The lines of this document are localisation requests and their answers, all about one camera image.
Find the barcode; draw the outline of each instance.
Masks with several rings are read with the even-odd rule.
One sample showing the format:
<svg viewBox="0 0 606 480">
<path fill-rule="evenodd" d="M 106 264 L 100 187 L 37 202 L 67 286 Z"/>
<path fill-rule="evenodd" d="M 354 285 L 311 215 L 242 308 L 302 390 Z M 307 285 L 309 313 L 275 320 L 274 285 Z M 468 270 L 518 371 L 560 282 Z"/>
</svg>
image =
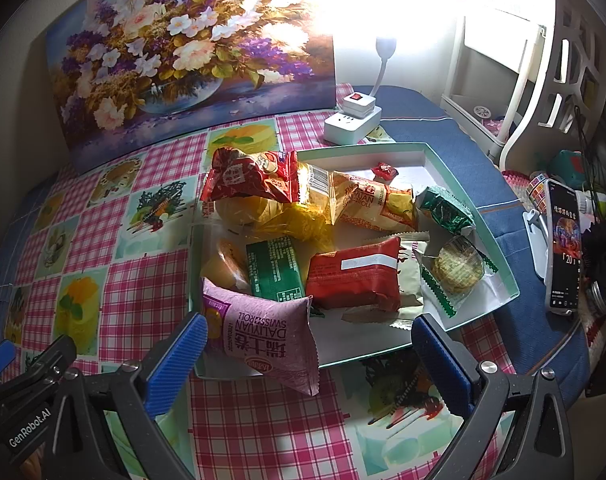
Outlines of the barcode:
<svg viewBox="0 0 606 480">
<path fill-rule="evenodd" d="M 310 166 L 312 173 L 309 179 L 309 187 L 314 191 L 330 195 L 330 174 L 321 168 Z"/>
</svg>

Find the pink checkered tablecloth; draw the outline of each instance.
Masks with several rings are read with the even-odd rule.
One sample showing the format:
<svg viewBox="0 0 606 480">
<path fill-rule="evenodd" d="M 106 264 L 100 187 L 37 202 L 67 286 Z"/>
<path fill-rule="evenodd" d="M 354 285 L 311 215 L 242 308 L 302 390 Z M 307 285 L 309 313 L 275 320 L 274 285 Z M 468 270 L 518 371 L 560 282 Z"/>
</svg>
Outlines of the pink checkered tablecloth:
<svg viewBox="0 0 606 480">
<path fill-rule="evenodd" d="M 338 85 L 337 99 L 351 92 L 351 86 Z M 327 146 L 322 139 L 323 121 L 332 113 L 322 110 L 277 116 L 281 147 L 308 150 Z M 96 282 L 97 288 L 89 288 L 88 294 L 99 297 L 96 341 L 87 345 L 87 354 L 76 362 L 84 373 L 98 373 L 102 364 L 140 359 L 156 341 L 170 334 L 186 311 L 191 281 L 190 207 L 202 183 L 201 165 L 210 131 L 193 132 L 138 150 L 89 174 L 76 176 L 71 167 L 61 170 L 49 195 L 64 192 L 64 199 L 52 225 L 28 238 L 17 267 L 15 284 L 25 287 L 27 309 L 17 359 L 4 371 L 4 380 L 23 371 L 26 359 L 51 343 L 56 306 L 62 294 L 70 290 L 71 282 Z M 141 165 L 133 182 L 126 181 L 122 189 L 109 188 L 104 196 L 102 190 L 93 193 L 110 168 L 134 156 L 140 158 Z M 163 186 L 176 182 L 182 185 L 182 202 L 176 212 L 168 213 L 170 219 L 175 218 L 171 224 L 174 227 L 132 242 L 128 238 L 136 227 L 132 212 L 141 209 L 145 200 Z M 62 249 L 64 264 L 59 269 L 40 269 L 39 257 L 52 232 L 64 226 L 74 230 L 68 233 L 68 243 Z M 477 360 L 492 360 L 503 370 L 514 372 L 491 315 L 464 327 L 460 337 Z M 192 375 L 188 432 L 194 442 L 193 462 L 198 477 L 364 478 L 366 474 L 357 460 L 363 450 L 353 436 L 353 418 L 345 402 L 341 379 L 344 371 L 344 367 L 322 370 L 320 392 L 314 397 L 264 378 L 205 381 Z M 502 436 L 497 433 L 477 470 L 478 479 L 489 475 L 501 444 Z M 438 457 L 434 452 L 420 463 L 390 467 L 388 474 L 381 469 L 373 478 L 420 480 Z"/>
</svg>

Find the pink snack package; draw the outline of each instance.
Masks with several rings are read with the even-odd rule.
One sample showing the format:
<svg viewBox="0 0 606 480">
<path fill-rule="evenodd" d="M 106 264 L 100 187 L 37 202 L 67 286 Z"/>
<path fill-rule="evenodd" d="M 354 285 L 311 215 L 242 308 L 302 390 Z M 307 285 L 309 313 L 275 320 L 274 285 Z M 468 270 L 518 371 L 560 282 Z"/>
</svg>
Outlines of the pink snack package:
<svg viewBox="0 0 606 480">
<path fill-rule="evenodd" d="M 272 301 L 233 292 L 203 278 L 208 348 L 303 394 L 318 393 L 318 354 L 309 329 L 312 298 Z"/>
</svg>

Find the vase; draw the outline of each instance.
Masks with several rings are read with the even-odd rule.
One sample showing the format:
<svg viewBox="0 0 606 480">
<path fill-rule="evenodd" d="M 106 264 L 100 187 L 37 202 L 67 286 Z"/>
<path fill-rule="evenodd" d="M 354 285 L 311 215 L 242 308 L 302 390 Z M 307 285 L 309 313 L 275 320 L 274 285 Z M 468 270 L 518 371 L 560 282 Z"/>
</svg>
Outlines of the vase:
<svg viewBox="0 0 606 480">
<path fill-rule="evenodd" d="M 200 75 L 187 75 L 158 85 L 152 83 L 150 88 L 138 95 L 145 101 L 138 108 L 150 114 L 177 114 L 211 97 L 222 83 L 222 78 L 203 78 Z"/>
</svg>

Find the wall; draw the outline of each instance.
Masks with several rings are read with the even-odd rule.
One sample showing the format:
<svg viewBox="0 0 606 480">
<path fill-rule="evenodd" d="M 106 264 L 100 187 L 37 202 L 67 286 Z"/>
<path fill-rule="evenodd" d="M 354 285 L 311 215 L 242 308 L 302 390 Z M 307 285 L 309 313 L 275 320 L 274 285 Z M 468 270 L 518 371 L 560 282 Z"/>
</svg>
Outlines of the wall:
<svg viewBox="0 0 606 480">
<path fill-rule="evenodd" d="M 0 39 L 0 243 L 22 197 L 68 161 L 54 111 L 45 30 L 78 0 L 29 0 Z"/>
<path fill-rule="evenodd" d="M 29 0 L 0 39 L 0 243 L 14 210 L 68 161 L 46 68 L 45 31 L 79 0 Z M 327 0 L 320 27 L 334 34 L 338 82 L 373 84 L 377 35 L 398 38 L 383 84 L 438 103 L 456 27 L 457 0 Z"/>
</svg>

